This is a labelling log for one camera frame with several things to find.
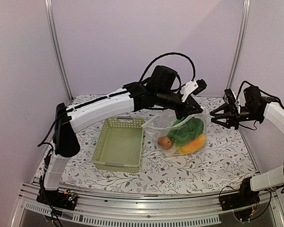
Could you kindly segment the white green bok choy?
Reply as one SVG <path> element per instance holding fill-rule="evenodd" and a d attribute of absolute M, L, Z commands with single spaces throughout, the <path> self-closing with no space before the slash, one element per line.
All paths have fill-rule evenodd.
<path fill-rule="evenodd" d="M 204 131 L 203 120 L 191 117 L 184 122 L 184 118 L 176 120 L 167 136 L 173 139 L 175 147 L 181 147 L 196 139 Z"/>

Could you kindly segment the brown potato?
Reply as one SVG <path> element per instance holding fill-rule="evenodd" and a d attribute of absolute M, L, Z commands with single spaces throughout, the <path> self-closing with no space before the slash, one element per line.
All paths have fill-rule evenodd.
<path fill-rule="evenodd" d="M 158 139 L 158 145 L 162 148 L 162 149 L 166 149 L 169 150 L 173 147 L 174 141 L 173 139 L 171 139 L 168 136 L 164 136 L 164 137 L 160 137 Z"/>

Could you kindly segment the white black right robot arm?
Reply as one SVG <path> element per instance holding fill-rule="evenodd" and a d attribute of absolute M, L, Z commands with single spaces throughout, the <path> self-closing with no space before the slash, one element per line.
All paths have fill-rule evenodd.
<path fill-rule="evenodd" d="M 240 105 L 238 94 L 226 89 L 224 104 L 210 112 L 211 122 L 237 130 L 241 122 L 262 123 L 268 120 L 284 135 L 284 106 L 281 99 L 246 80 L 242 84 L 248 84 L 247 88 L 240 86 L 238 90 L 239 93 L 244 94 L 245 105 Z M 239 206 L 246 206 L 253 200 L 253 192 L 281 187 L 284 187 L 284 163 L 280 167 L 243 180 L 240 185 L 241 192 L 236 194 L 235 202 Z"/>

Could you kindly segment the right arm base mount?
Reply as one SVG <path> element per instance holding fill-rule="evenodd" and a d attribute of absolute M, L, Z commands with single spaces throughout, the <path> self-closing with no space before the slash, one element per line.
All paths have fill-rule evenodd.
<path fill-rule="evenodd" d="M 223 211 L 238 209 L 260 202 L 259 191 L 251 190 L 250 180 L 251 177 L 244 179 L 239 189 L 235 190 L 235 193 L 221 195 L 223 189 L 220 191 L 219 203 Z"/>

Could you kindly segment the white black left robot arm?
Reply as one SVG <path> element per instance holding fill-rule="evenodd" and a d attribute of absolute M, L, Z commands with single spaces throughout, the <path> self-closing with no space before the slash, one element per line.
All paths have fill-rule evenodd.
<path fill-rule="evenodd" d="M 66 107 L 60 103 L 56 107 L 55 120 L 49 131 L 53 131 L 54 150 L 45 163 L 45 174 L 42 178 L 42 197 L 50 204 L 61 201 L 58 190 L 60 178 L 69 159 L 80 151 L 76 133 L 104 119 L 142 109 L 160 106 L 175 111 L 176 117 L 201 113 L 201 106 L 192 98 L 207 87 L 203 79 L 192 79 L 172 89 L 178 73 L 166 66 L 158 65 L 152 75 L 138 82 L 124 85 L 122 88 L 84 102 Z"/>

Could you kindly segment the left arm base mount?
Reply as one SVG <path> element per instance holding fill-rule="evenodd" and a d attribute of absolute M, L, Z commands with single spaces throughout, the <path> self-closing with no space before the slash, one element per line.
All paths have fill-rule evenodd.
<path fill-rule="evenodd" d="M 50 191 L 40 189 L 36 201 L 54 208 L 74 211 L 77 205 L 78 194 L 76 192 L 66 191 Z"/>

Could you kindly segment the clear zip top bag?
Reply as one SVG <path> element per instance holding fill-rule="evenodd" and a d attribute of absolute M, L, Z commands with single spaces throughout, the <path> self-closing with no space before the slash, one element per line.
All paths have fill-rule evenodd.
<path fill-rule="evenodd" d="M 206 110 L 176 118 L 173 110 L 165 110 L 146 121 L 142 127 L 166 157 L 201 151 L 206 146 Z"/>

